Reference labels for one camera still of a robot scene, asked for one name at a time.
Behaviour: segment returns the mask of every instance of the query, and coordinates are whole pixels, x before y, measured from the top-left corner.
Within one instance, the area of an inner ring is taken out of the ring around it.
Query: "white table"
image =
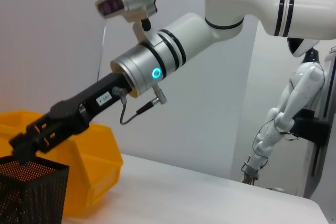
[[[327,224],[313,201],[123,155],[118,184],[62,224]]]

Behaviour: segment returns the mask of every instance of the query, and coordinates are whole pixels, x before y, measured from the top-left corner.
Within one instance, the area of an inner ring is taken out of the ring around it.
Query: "blue led light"
[[[154,68],[152,71],[152,77],[154,79],[157,79],[161,75],[161,69],[160,68]]]

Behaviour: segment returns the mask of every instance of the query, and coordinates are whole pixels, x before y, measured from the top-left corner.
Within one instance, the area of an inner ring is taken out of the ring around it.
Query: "orange storage bin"
[[[11,154],[8,141],[42,114],[29,111],[0,113],[0,156]],[[64,215],[73,216],[95,204],[119,179],[123,164],[109,127],[91,123],[47,154],[38,156],[70,166]]]

